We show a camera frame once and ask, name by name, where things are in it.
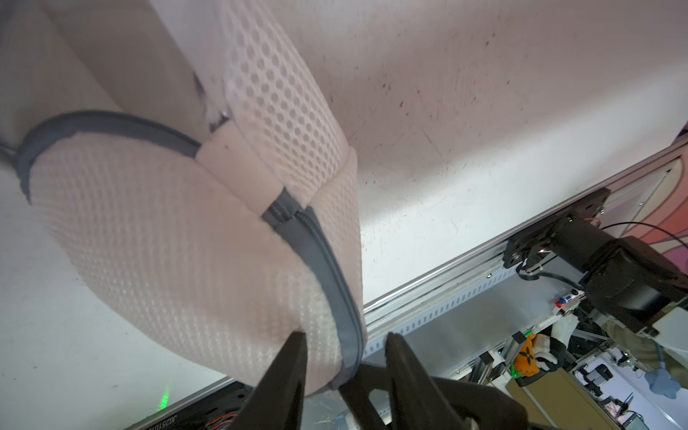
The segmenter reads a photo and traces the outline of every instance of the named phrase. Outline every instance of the green light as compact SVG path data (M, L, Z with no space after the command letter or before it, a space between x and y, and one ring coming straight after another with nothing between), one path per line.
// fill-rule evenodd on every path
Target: green light
M167 407L167 402L170 400L170 389L166 389L164 393L162 393L162 397L160 398L160 406L158 407L158 411L162 411Z

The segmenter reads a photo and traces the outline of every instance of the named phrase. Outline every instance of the white glove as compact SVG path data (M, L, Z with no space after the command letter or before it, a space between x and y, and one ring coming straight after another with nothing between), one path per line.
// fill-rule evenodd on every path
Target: white glove
M535 339L533 339L533 356L535 357L536 366L543 369L545 372L550 371L550 366L547 362L538 360L538 358L547 360L553 365L559 362L557 357L553 356L550 352L550 337L546 334L538 334Z
M563 343L568 348L568 341L571 339L573 330L578 325L578 317L573 313L559 319L552 325L552 337Z

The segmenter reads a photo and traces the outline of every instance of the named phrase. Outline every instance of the red wire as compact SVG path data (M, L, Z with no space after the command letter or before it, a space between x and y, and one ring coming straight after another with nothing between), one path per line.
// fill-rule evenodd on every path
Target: red wire
M585 218L585 221L597 221L597 228L602 225L602 220L599 218Z
M218 417L215 421L211 421L211 422L209 422L208 424L206 424L206 427L207 427L207 426L210 426L210 425L212 425L212 424L215 424L216 422L220 421L222 418L234 418L235 416L237 416L236 413L228 413L228 414L226 414L226 415L220 416L220 417Z
M223 421L223 422L219 423L218 425L216 425L215 427L213 427L211 430L215 430L215 429L217 429L217 428L219 428L219 427L222 427L223 425L225 425L225 424L228 423L228 422L232 422L232 418L226 419L225 421Z

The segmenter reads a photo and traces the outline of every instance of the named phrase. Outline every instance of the orange object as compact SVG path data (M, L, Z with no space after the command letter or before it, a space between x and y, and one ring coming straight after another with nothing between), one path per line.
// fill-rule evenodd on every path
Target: orange object
M514 368L523 376L533 376L540 372L540 368L535 364L533 356L533 339L535 334L528 336L526 344L521 348L521 352L516 356Z
M597 221L597 228L602 225L602 220L599 218L585 218L584 221Z
M231 422L231 421L234 419L235 416L237 416L236 413L228 413L228 414L223 415L223 416L221 416L221 417L219 417L219 418L216 418L214 421L210 421L208 424L206 424L206 427L210 427L211 425L215 424L216 422L218 422L218 421L220 421L222 418L224 418L224 421L222 421L221 423L215 425L212 429L210 429L210 430L215 430L216 428L222 426L223 424L225 424L225 423L227 423L227 422Z

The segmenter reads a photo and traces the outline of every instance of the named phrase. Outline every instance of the green object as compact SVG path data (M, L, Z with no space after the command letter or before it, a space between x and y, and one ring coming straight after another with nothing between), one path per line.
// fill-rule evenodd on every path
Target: green object
M167 407L167 403L170 400L170 389L165 389L164 393L162 393L162 397L160 398L160 406L158 407L158 411L162 411Z
M523 375L521 375L521 374L516 370L516 368L514 367L514 365L511 365L511 378L513 378L513 379L518 379L518 378L521 378L522 376L523 376Z

